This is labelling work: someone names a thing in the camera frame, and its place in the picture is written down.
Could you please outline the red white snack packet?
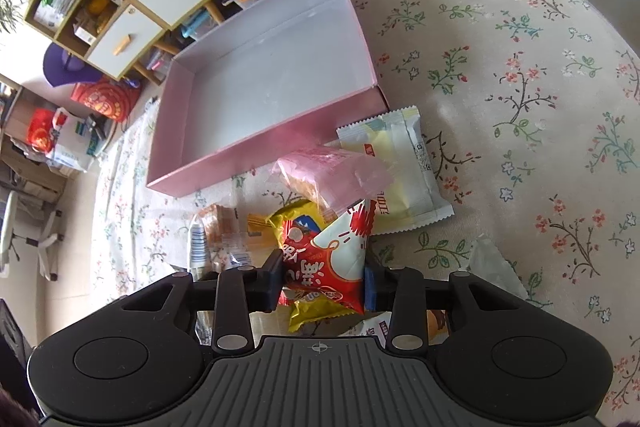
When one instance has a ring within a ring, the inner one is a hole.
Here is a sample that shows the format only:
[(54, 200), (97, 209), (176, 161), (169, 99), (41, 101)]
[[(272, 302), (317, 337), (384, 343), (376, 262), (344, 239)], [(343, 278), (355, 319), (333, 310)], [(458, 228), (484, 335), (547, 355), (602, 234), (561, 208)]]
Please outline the red white snack packet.
[(304, 213), (282, 225), (288, 288), (317, 291), (352, 311), (363, 311), (363, 270), (375, 202), (363, 199), (321, 228)]

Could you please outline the pink snack bar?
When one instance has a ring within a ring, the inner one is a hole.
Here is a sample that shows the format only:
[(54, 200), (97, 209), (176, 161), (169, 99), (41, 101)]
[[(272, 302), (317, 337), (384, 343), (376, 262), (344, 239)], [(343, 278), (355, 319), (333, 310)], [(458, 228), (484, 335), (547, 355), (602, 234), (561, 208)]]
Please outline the pink snack bar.
[(376, 199), (394, 182), (384, 161), (342, 148), (294, 150), (274, 163), (271, 173), (293, 192), (335, 219), (360, 200)]

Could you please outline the orange cracker packet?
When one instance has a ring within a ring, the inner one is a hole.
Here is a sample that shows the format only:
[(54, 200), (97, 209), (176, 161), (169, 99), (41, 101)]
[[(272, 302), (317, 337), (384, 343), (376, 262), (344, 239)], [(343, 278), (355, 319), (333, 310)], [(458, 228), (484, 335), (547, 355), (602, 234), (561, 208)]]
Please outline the orange cracker packet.
[(228, 268), (231, 256), (243, 248), (236, 210), (212, 204), (200, 210), (195, 217), (203, 227), (208, 262), (218, 271)]

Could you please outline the white yellow snack packet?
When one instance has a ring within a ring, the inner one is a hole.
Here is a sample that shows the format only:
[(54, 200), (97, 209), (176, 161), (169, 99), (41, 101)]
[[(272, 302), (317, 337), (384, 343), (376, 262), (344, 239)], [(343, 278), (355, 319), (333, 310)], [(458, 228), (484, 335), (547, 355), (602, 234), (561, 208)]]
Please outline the white yellow snack packet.
[(454, 215), (440, 195), (416, 106), (354, 122), (336, 133), (341, 147), (384, 161), (393, 177), (376, 196), (374, 235), (411, 231)]

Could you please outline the pink cardboard box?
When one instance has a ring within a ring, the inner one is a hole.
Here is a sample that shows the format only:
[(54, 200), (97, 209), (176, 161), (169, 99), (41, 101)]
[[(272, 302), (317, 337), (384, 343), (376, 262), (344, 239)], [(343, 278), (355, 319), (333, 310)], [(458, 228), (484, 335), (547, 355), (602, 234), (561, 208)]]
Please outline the pink cardboard box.
[(146, 185), (186, 196), (387, 109), (352, 0), (260, 0), (175, 56)]

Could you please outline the white shopping bag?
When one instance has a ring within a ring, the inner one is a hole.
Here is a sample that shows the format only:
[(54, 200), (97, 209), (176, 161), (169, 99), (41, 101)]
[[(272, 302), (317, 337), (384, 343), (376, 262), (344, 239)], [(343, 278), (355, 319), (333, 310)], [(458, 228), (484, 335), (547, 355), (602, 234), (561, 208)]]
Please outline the white shopping bag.
[(28, 126), (27, 144), (56, 167), (87, 172), (110, 128), (104, 117), (79, 118), (64, 107), (55, 112), (37, 108)]

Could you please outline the red lantern bag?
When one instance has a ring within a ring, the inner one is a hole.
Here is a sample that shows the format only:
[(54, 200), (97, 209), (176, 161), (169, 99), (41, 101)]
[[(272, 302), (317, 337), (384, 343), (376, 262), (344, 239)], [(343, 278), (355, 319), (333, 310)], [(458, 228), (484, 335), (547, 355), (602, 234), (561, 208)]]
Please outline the red lantern bag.
[(140, 94), (140, 87), (133, 88), (127, 83), (102, 77), (95, 83), (76, 83), (70, 97), (94, 113), (124, 122), (137, 104)]

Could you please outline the floral table cloth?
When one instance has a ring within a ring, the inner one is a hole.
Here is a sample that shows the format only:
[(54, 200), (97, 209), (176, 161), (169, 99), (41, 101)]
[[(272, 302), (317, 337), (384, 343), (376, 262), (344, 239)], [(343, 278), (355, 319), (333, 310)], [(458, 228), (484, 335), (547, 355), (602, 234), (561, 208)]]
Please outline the floral table cloth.
[(416, 106), (454, 215), (372, 243), (446, 277), (487, 237), (527, 300), (605, 345), (600, 420), (639, 417), (639, 57), (587, 0), (352, 0), (391, 108)]

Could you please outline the purple cap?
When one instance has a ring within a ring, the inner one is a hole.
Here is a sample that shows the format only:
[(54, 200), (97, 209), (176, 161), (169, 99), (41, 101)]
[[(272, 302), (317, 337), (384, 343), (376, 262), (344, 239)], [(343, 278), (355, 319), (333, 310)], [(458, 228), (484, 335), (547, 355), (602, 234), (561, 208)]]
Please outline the purple cap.
[(42, 62), (43, 75), (52, 87), (98, 82), (103, 74), (56, 43), (48, 46)]

